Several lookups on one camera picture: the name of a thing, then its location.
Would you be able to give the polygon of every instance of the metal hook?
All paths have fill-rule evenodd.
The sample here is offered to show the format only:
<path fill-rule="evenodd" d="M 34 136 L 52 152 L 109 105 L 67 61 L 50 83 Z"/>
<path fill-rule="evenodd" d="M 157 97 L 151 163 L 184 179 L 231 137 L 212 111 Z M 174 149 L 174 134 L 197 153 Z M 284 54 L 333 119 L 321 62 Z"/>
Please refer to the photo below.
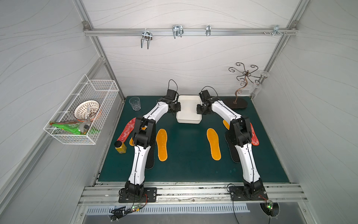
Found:
<path fill-rule="evenodd" d="M 175 25 L 175 26 L 172 27 L 172 30 L 173 30 L 174 39 L 175 39 L 176 36 L 182 37 L 182 34 L 184 33 L 182 25 Z"/>
<path fill-rule="evenodd" d="M 147 30 L 142 33 L 142 39 L 140 40 L 140 47 L 143 48 L 144 41 L 147 41 L 147 49 L 149 49 L 150 41 L 153 40 L 153 35 Z"/>
<path fill-rule="evenodd" d="M 272 32 L 270 32 L 270 33 L 271 33 L 272 36 L 274 36 L 274 35 L 276 35 L 276 34 L 283 35 L 283 33 L 281 33 L 281 32 L 279 31 L 279 25 L 276 25 L 276 26 L 274 27 L 274 30 L 273 30 Z"/>
<path fill-rule="evenodd" d="M 207 25 L 206 26 L 206 36 L 210 36 L 211 35 L 211 26 Z"/>

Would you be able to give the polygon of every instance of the wire basket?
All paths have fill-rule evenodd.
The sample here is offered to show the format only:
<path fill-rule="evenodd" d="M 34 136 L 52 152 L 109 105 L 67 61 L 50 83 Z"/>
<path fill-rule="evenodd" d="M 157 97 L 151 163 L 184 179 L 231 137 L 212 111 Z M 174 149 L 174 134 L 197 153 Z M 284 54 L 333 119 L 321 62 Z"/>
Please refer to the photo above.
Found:
<path fill-rule="evenodd" d="M 86 134 L 75 135 L 61 128 L 51 126 L 49 123 L 44 127 L 44 130 L 63 144 L 95 145 L 118 91 L 118 86 L 114 80 L 90 80 L 84 75 L 61 107 L 52 116 L 49 123 L 78 121 L 74 116 L 77 106 L 87 100 L 95 100 L 100 104 L 100 108 L 89 130 Z"/>

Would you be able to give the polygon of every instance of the white container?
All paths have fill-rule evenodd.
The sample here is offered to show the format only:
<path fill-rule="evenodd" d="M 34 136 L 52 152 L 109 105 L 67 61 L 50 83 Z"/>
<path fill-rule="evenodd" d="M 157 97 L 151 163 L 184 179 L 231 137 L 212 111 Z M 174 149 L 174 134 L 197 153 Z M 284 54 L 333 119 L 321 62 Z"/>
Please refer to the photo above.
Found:
<path fill-rule="evenodd" d="M 200 96 L 180 95 L 178 98 L 181 110 L 176 113 L 176 120 L 179 123 L 199 124 L 201 114 L 197 114 L 197 105 L 201 104 Z"/>

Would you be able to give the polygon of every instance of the green tabletop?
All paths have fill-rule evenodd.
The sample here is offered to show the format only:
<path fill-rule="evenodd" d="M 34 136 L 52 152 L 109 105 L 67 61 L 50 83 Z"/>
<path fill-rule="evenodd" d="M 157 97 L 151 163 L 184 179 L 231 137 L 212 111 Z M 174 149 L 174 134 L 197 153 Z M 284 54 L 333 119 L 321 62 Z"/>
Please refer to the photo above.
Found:
<path fill-rule="evenodd" d="M 147 114 L 155 106 L 156 100 L 160 98 L 160 96 L 138 96 L 141 102 L 141 109 L 134 111 L 128 103 L 131 97 L 128 96 L 124 104 L 99 181 L 128 180 L 134 158 L 134 147 L 129 145 L 132 133 L 125 142 L 127 146 L 126 153 L 119 154 L 113 144 L 132 118 Z M 250 98 L 244 97 L 244 99 L 248 102 L 248 107 L 234 111 L 250 118 L 260 142 L 260 145 L 252 146 L 252 153 L 262 181 L 289 182 Z M 203 115 L 200 124 L 183 124 L 176 121 L 175 114 L 166 113 L 156 124 L 157 132 L 161 128 L 165 129 L 168 134 L 168 159 L 161 162 L 158 158 L 158 148 L 155 146 L 154 167 L 150 170 L 145 170 L 145 181 L 242 181 L 241 164 L 234 163 L 231 159 L 224 136 L 226 128 L 223 125 L 223 119 L 218 114 Z M 210 144 L 206 137 L 208 128 L 213 128 L 219 135 L 221 159 L 218 161 L 211 157 Z"/>

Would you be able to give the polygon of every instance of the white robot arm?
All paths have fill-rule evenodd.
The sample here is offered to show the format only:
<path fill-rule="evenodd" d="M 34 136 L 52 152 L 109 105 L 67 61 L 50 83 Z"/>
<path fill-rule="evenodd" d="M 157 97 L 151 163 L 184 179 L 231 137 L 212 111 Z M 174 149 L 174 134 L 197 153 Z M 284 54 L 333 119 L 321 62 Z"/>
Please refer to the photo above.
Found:
<path fill-rule="evenodd" d="M 133 129 L 134 160 L 131 175 L 125 184 L 125 194 L 141 198 L 144 190 L 144 172 L 148 153 L 155 145 L 158 120 L 167 112 L 180 111 L 180 103 L 174 101 L 177 92 L 167 90 L 166 96 L 160 98 L 155 107 L 141 118 L 136 118 Z"/>
<path fill-rule="evenodd" d="M 230 124 L 229 140 L 235 146 L 240 157 L 246 196 L 250 199 L 254 198 L 256 193 L 263 189 L 263 184 L 252 155 L 252 131 L 249 118 L 234 112 L 218 97 L 210 96 L 207 90 L 200 92 L 199 96 L 203 104 L 198 104 L 198 114 L 215 112 Z"/>
<path fill-rule="evenodd" d="M 143 116 L 145 120 L 154 120 L 155 123 L 166 113 L 168 112 L 168 104 L 165 102 L 158 102 L 155 107 L 146 115 Z M 146 148 L 138 144 L 139 142 L 135 143 L 134 146 L 134 161 L 132 166 L 131 175 L 129 176 L 128 181 L 131 183 L 136 183 L 141 185 L 144 182 L 144 170 L 145 164 L 147 161 L 149 150 L 152 144 L 148 145 Z"/>

